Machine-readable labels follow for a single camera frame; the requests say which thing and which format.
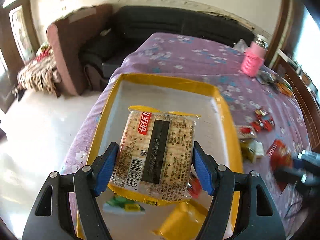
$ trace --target black label strip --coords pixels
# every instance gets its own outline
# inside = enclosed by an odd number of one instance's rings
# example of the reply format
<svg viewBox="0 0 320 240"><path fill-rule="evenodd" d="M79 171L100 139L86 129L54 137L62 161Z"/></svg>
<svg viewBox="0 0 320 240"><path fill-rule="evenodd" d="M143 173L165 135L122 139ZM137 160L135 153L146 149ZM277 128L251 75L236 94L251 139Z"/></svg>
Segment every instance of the black label strip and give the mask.
<svg viewBox="0 0 320 240"><path fill-rule="evenodd" d="M155 120L141 181L159 184L170 122Z"/></svg>

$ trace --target black cable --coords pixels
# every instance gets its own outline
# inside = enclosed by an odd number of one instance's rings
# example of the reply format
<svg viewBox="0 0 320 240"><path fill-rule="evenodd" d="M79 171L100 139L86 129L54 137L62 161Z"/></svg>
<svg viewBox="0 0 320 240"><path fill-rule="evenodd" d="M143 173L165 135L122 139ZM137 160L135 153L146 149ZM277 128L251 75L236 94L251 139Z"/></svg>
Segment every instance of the black cable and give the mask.
<svg viewBox="0 0 320 240"><path fill-rule="evenodd" d="M288 213L289 213L290 209L292 208L292 206L294 206L294 205L296 205L296 204L299 204L299 203L302 204L302 200L296 201L295 203L293 203L293 204L290 205L290 207L289 207L288 210L287 210L287 213L286 213L285 216L284 216L285 219L290 219L290 218L296 216L296 215L301 211L301 209L300 209L300 210L299 210L298 212L296 212L295 214L288 216Z"/></svg>

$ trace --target red brand logo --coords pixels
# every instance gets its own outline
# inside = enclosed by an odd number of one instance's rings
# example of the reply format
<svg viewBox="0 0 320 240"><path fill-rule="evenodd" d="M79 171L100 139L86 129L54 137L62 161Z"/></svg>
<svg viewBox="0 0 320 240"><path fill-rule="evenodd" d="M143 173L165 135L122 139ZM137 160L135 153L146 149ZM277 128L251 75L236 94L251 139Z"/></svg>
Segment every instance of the red brand logo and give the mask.
<svg viewBox="0 0 320 240"><path fill-rule="evenodd" d="M143 135L147 135L147 128L148 128L150 118L151 118L151 113L149 112L142 113L139 128L138 128L139 133Z"/></svg>

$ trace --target red candy wrapper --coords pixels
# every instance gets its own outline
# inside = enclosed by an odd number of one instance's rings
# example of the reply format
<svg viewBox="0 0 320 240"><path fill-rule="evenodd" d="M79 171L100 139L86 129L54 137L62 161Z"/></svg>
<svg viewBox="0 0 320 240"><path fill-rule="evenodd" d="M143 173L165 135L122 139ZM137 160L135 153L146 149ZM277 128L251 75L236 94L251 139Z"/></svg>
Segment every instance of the red candy wrapper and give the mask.
<svg viewBox="0 0 320 240"><path fill-rule="evenodd" d="M263 123L261 120L257 120L251 123L253 128L255 129L256 132L261 132L261 129L263 127Z"/></svg>
<svg viewBox="0 0 320 240"><path fill-rule="evenodd" d="M254 112L257 116L257 120L252 122L251 125L254 127L256 132L261 132L261 128L270 132L274 128L275 122L269 112L263 107L256 109Z"/></svg>
<svg viewBox="0 0 320 240"><path fill-rule="evenodd" d="M282 141L278 139L274 140L273 144L269 147L266 154L270 158L270 166L272 171L275 171L275 169L279 166L293 166L291 153L289 149ZM281 191L284 191L285 187L287 186L287 183L277 183Z"/></svg>

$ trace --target sofa armrest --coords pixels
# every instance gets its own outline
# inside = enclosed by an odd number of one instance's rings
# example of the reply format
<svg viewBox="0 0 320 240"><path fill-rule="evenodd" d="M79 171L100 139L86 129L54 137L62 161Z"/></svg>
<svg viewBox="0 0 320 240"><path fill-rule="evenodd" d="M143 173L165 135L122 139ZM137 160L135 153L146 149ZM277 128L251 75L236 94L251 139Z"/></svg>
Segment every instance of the sofa armrest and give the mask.
<svg viewBox="0 0 320 240"><path fill-rule="evenodd" d="M62 78L63 92L80 95L87 88L88 83L78 58L79 49L104 29L111 15L112 5L103 4L81 8L49 25L47 38Z"/></svg>

